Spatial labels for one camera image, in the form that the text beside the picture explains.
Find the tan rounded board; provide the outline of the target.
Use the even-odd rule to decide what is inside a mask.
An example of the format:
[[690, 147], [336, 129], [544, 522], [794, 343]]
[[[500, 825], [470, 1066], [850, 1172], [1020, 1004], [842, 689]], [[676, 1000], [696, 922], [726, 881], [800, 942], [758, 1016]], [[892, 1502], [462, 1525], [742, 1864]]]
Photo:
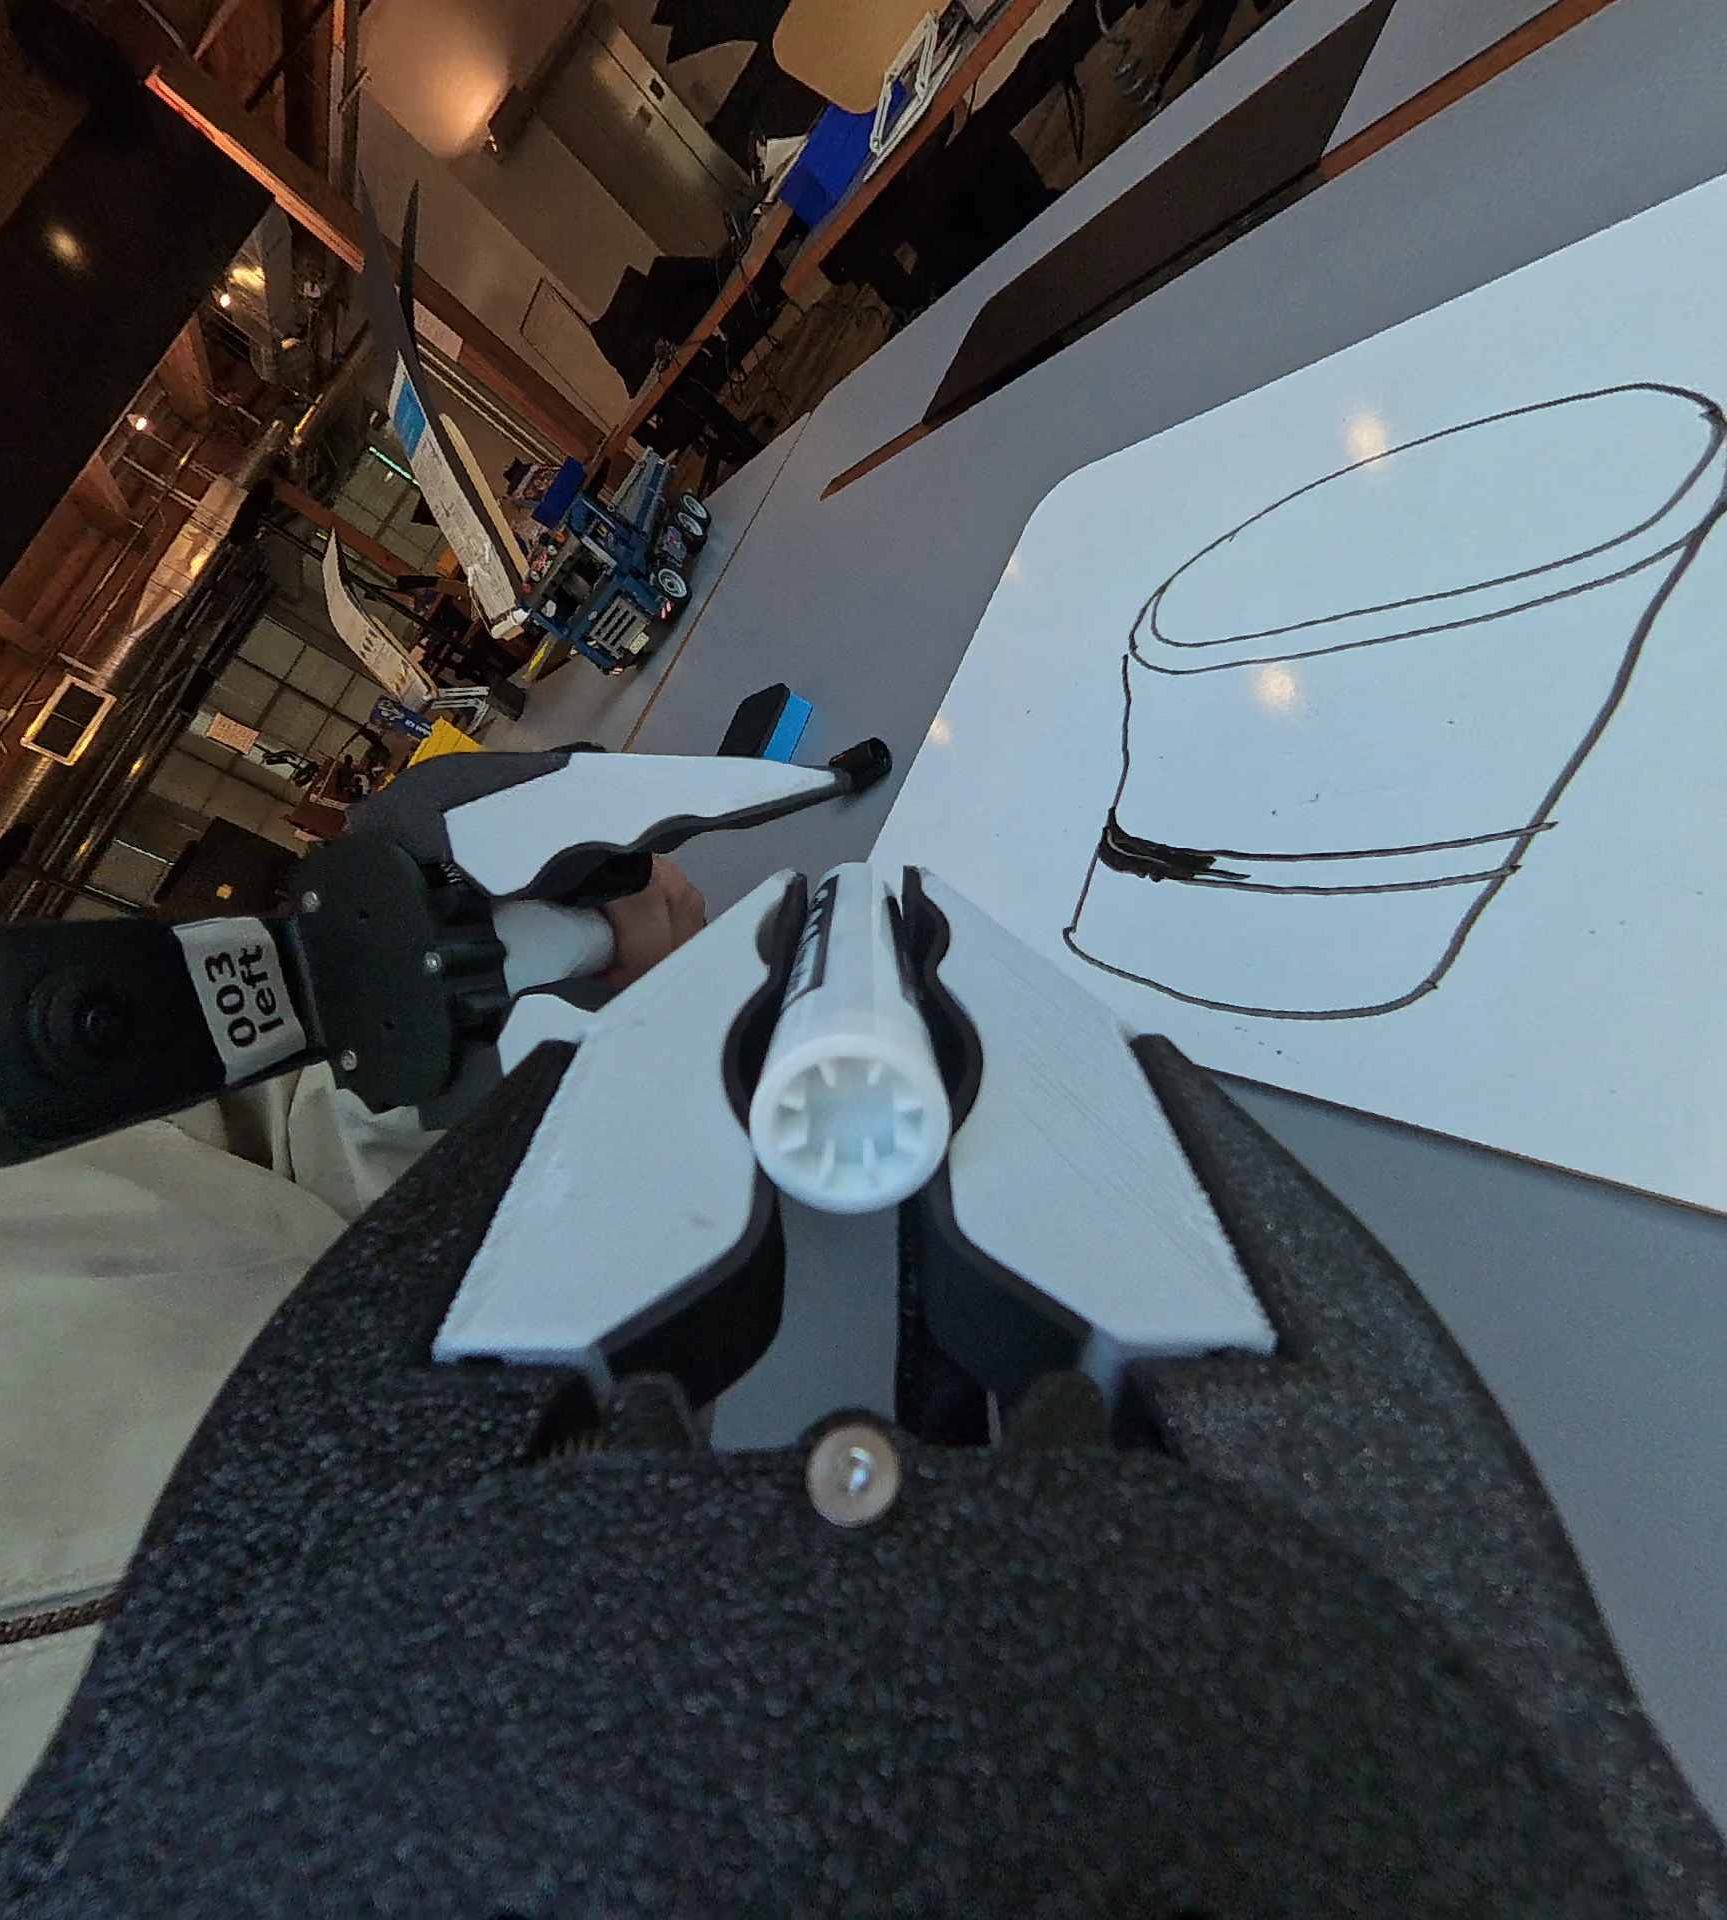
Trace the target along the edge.
[[880, 85], [912, 34], [950, 2], [790, 2], [772, 34], [784, 73], [850, 114], [876, 107]]

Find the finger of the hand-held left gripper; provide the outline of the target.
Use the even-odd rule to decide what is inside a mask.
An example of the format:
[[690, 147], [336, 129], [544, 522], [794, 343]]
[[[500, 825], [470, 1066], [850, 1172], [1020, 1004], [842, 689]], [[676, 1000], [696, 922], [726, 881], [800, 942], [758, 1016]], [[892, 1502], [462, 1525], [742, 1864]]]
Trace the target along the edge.
[[450, 861], [492, 899], [588, 904], [622, 861], [844, 796], [844, 765], [572, 754], [556, 771], [444, 809], [444, 834]]

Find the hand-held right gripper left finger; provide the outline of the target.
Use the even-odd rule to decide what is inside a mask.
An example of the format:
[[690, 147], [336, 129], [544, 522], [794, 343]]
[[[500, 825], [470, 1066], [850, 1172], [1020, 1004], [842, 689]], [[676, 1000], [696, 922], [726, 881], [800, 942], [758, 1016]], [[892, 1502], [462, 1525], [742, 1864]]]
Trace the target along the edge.
[[742, 1043], [808, 916], [784, 870], [594, 1012], [436, 1333], [436, 1364], [566, 1367], [718, 1400], [782, 1313], [778, 1189], [758, 1170]]

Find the blue toy truck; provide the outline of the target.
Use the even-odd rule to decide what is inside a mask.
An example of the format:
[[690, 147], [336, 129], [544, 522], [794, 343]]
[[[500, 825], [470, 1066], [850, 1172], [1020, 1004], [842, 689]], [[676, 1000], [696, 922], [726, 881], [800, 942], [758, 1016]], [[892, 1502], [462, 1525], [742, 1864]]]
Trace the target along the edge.
[[690, 600], [690, 564], [712, 515], [674, 487], [666, 455], [644, 451], [622, 487], [554, 482], [538, 511], [544, 538], [526, 570], [524, 640], [564, 646], [606, 674], [644, 660], [658, 631]]

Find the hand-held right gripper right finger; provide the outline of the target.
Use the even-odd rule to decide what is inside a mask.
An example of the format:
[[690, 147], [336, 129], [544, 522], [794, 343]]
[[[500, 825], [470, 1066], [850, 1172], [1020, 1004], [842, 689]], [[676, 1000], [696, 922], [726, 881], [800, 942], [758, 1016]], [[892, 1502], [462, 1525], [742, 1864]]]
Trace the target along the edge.
[[1002, 1406], [1140, 1361], [1270, 1358], [1278, 1329], [1128, 1025], [940, 876], [904, 872], [920, 1005], [956, 1082], [914, 1204], [924, 1325]]

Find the blue storage bin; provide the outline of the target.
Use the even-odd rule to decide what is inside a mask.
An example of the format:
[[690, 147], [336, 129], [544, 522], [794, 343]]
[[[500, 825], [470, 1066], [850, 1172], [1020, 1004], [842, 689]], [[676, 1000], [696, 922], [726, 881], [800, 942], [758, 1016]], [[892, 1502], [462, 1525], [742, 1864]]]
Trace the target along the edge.
[[876, 114], [828, 106], [780, 181], [780, 201], [808, 227], [822, 224], [874, 161]]

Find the white dry erase marker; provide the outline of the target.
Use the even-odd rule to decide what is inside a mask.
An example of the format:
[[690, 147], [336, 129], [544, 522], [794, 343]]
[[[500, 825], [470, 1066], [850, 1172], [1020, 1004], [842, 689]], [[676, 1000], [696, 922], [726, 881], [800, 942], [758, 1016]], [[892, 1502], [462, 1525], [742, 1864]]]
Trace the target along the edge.
[[820, 879], [750, 1099], [760, 1168], [822, 1211], [902, 1204], [950, 1141], [950, 1096], [900, 936], [868, 861]]

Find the blue black whiteboard eraser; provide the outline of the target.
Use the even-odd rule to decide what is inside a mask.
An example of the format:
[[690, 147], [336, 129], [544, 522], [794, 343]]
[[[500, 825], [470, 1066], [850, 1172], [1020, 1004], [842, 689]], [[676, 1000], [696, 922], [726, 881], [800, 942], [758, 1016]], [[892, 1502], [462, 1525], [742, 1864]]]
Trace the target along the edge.
[[814, 706], [788, 684], [768, 684], [746, 695], [718, 746], [718, 755], [794, 761]]

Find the person's beige jacket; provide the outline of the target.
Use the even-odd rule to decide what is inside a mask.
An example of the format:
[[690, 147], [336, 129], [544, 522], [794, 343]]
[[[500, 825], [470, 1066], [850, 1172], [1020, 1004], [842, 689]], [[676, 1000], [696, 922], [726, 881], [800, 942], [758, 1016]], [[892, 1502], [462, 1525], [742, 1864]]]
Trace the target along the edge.
[[0, 1915], [550, 1913], [466, 1521], [562, 1380], [434, 1341], [568, 1058], [394, 1200], [326, 1067], [0, 1168]]

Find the white whiteboard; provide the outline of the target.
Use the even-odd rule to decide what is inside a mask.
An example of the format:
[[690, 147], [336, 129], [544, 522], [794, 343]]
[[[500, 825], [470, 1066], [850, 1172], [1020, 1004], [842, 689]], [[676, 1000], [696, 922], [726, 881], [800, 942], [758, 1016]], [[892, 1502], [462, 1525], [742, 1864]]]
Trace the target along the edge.
[[1727, 1214], [1727, 171], [1062, 480], [876, 852], [1208, 1067]]

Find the white curved sign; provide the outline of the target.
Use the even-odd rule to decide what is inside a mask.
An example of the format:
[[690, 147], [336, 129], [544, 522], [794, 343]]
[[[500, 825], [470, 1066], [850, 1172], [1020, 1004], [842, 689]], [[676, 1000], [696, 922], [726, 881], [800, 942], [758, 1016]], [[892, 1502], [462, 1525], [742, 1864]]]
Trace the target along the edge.
[[322, 556], [326, 611], [338, 638], [364, 672], [394, 700], [412, 703], [424, 695], [418, 663], [400, 648], [348, 587], [344, 551], [336, 531], [326, 533]]

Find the white air vent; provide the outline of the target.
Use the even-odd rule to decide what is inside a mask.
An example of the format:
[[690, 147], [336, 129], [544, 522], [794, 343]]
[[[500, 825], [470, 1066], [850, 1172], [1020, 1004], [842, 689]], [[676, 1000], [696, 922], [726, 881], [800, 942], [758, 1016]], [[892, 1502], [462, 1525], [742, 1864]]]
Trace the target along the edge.
[[77, 765], [102, 731], [116, 693], [79, 674], [65, 674], [25, 730], [23, 747], [57, 765]]

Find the person's left hand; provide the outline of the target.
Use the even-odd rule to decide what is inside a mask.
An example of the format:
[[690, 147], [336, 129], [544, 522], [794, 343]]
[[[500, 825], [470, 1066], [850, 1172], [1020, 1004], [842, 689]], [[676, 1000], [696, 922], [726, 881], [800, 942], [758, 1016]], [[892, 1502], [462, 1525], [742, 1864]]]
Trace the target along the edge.
[[610, 968], [594, 980], [612, 994], [640, 981], [708, 922], [702, 890], [662, 854], [654, 855], [644, 887], [604, 902], [600, 912], [610, 923], [614, 951]]

